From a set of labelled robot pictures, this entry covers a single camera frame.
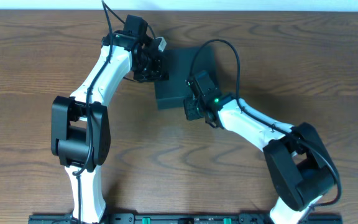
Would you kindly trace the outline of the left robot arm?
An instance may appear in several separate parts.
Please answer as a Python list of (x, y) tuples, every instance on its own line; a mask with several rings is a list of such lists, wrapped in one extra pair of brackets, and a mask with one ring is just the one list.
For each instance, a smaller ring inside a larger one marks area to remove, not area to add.
[(169, 78), (163, 57), (167, 43), (147, 35), (148, 28), (143, 18), (128, 15), (123, 29), (102, 39), (99, 59), (81, 86), (52, 103), (51, 152), (70, 178), (70, 223), (99, 223), (104, 216), (101, 166), (111, 145), (108, 106), (120, 82), (128, 73), (140, 83)]

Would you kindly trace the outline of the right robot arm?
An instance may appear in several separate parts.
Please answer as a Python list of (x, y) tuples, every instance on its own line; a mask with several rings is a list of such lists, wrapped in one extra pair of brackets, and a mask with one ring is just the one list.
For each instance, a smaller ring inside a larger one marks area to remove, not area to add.
[(301, 223), (333, 187), (339, 172), (317, 130), (308, 123), (279, 122), (244, 99), (223, 95), (206, 71), (186, 80), (191, 95), (184, 100), (188, 120), (203, 118), (213, 128), (234, 132), (264, 154), (278, 200), (269, 217), (274, 223)]

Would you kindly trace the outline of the black cardboard box with lid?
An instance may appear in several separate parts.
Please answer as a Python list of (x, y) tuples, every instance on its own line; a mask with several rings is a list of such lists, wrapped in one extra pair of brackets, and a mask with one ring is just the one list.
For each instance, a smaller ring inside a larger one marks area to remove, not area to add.
[(183, 101), (191, 95), (186, 84), (189, 77), (192, 60), (195, 59), (193, 71), (195, 73), (207, 71), (215, 85), (218, 84), (216, 76), (216, 61), (214, 50), (207, 46), (198, 54), (197, 47), (165, 50), (168, 80), (154, 83), (157, 108), (166, 110), (183, 107)]

